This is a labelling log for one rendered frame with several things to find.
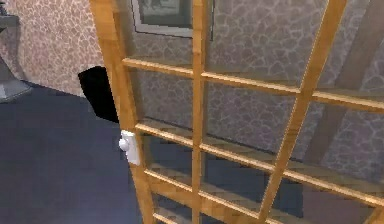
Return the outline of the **framed wall picture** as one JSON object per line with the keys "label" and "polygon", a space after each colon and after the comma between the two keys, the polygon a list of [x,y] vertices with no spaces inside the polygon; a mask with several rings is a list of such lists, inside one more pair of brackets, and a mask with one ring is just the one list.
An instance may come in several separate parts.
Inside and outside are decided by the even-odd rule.
{"label": "framed wall picture", "polygon": [[137,33],[193,38],[197,29],[213,39],[215,0],[130,0]]}

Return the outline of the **black box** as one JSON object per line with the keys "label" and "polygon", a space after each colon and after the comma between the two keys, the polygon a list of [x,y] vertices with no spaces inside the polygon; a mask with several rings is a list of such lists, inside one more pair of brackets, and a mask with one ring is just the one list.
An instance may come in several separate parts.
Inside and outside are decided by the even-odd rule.
{"label": "black box", "polygon": [[81,89],[99,118],[118,123],[107,70],[103,66],[94,66],[78,74]]}

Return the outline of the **wooden glass-paned room door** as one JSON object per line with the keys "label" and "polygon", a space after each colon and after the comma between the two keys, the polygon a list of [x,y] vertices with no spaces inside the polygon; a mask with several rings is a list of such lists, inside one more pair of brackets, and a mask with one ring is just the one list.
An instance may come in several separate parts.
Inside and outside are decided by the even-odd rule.
{"label": "wooden glass-paned room door", "polygon": [[215,0],[212,40],[89,3],[143,224],[384,224],[384,0]]}

